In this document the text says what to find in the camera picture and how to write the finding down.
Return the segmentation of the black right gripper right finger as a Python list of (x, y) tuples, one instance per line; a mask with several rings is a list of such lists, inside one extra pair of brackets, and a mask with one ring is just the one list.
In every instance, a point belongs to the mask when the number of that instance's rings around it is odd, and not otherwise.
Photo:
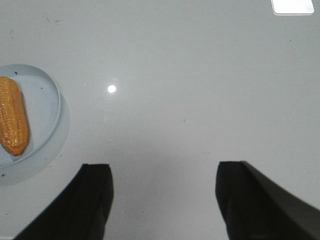
[(221, 161), (215, 196), (231, 240), (318, 240), (320, 211), (246, 161)]

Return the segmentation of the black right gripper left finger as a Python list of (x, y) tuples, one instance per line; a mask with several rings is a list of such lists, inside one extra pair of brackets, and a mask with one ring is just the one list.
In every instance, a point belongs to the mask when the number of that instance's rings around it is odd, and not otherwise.
[(108, 164), (83, 164), (17, 240), (102, 240), (114, 198)]

